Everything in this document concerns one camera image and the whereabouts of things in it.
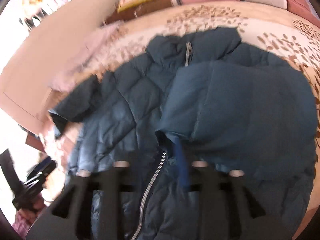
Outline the person's left hand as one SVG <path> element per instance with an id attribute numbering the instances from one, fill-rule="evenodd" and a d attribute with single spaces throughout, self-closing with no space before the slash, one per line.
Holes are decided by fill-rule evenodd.
<path id="1" fill-rule="evenodd" d="M 22 239 L 25 239 L 30 227 L 45 208 L 44 198 L 42 197 L 42 194 L 39 194 L 33 201 L 33 211 L 20 209 L 16 212 L 15 221 L 12 224 L 12 227 Z"/>

